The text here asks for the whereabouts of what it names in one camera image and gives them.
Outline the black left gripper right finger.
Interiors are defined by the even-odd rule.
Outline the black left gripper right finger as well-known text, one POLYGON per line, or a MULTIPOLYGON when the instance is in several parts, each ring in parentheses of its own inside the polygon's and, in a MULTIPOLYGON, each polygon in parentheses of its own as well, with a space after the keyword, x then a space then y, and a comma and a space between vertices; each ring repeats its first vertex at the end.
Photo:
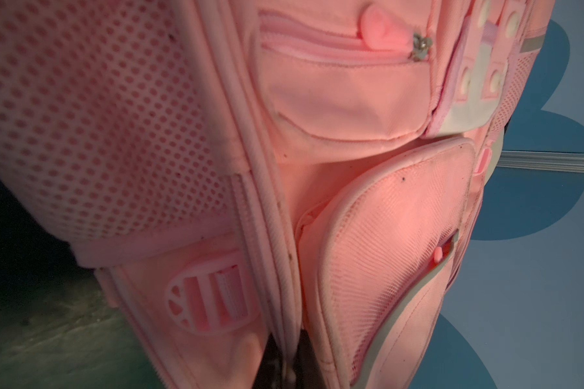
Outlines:
POLYGON ((309 335, 301 335, 295 357, 296 389, 326 389, 309 335))

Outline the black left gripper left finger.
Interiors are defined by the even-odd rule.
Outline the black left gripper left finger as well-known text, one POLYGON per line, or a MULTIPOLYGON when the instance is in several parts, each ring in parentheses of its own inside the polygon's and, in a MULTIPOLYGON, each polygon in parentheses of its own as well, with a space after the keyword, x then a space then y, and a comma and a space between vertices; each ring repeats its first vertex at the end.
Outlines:
POLYGON ((283 356, 274 337, 270 335, 251 388, 283 389, 283 387, 283 356))

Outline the pink backpack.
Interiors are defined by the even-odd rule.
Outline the pink backpack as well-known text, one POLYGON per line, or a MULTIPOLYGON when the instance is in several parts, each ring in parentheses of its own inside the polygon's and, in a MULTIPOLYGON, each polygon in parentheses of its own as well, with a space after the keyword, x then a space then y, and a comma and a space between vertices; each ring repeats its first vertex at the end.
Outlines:
POLYGON ((170 388, 407 388, 551 1, 0 1, 0 180, 170 388))

